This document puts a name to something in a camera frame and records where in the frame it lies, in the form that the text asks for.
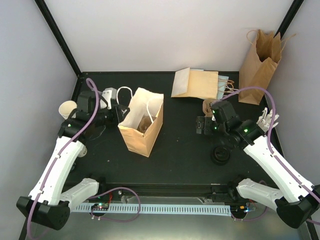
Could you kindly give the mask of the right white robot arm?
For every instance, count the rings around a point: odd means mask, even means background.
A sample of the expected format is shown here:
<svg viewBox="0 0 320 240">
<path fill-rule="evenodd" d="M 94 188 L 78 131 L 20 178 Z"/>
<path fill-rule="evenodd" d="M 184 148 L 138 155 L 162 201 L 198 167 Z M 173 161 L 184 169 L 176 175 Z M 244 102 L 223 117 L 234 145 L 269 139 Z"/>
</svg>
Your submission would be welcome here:
<svg viewBox="0 0 320 240">
<path fill-rule="evenodd" d="M 232 181 L 227 189 L 230 200 L 238 202 L 244 198 L 258 202 L 297 229 L 320 208 L 320 187 L 301 176 L 271 144 L 267 133 L 272 116 L 273 112 L 265 108 L 257 121 L 242 121 L 229 101 L 208 102 L 206 115 L 196 119 L 196 132 L 222 138 L 210 152 L 216 165 L 225 165 L 232 150 L 242 150 L 277 186 L 272 188 L 250 178 Z"/>
</svg>

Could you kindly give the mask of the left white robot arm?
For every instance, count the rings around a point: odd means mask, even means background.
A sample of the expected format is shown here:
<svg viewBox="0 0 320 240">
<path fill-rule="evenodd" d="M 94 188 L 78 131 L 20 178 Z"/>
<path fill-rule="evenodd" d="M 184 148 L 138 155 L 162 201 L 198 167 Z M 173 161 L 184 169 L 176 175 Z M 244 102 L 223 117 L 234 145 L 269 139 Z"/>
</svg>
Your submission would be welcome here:
<svg viewBox="0 0 320 240">
<path fill-rule="evenodd" d="M 91 90 L 80 93 L 77 101 L 66 101 L 60 107 L 64 121 L 58 132 L 52 156 L 35 187 L 28 196 L 21 196 L 16 207 L 25 217 L 42 226 L 60 230 L 67 222 L 71 210 L 90 197 L 103 199 L 106 185 L 92 178 L 84 178 L 76 186 L 63 191 L 67 176 L 76 158 L 86 152 L 86 141 L 95 129 L 121 122 L 130 109 L 119 104 L 117 90 L 106 88 L 96 96 Z"/>
</svg>

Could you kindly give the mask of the orange paper bag white handles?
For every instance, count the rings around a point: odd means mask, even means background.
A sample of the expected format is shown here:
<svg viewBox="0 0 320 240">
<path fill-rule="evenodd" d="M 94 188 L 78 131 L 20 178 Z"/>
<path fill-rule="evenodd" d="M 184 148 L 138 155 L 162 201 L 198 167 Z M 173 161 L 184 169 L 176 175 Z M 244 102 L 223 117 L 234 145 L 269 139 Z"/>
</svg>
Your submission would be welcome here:
<svg viewBox="0 0 320 240">
<path fill-rule="evenodd" d="M 163 125 L 164 94 L 139 87 L 128 108 L 118 129 L 129 151 L 148 158 Z"/>
</svg>

